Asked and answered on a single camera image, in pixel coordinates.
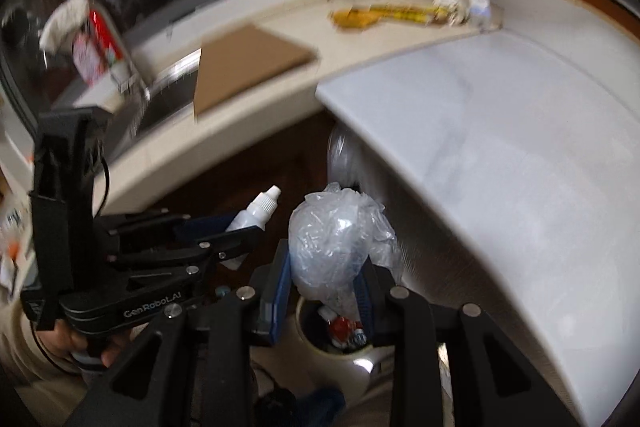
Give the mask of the person's left hand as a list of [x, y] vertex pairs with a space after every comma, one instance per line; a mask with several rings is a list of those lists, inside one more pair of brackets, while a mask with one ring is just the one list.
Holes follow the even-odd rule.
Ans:
[[[101, 363], [105, 367], [111, 367], [119, 355], [131, 341], [132, 330], [118, 333], [111, 337], [110, 342], [100, 355]], [[85, 351], [88, 348], [88, 340], [85, 335], [75, 331], [65, 321], [55, 322], [50, 331], [36, 331], [36, 337], [51, 355], [58, 358], [68, 358], [72, 353]]]

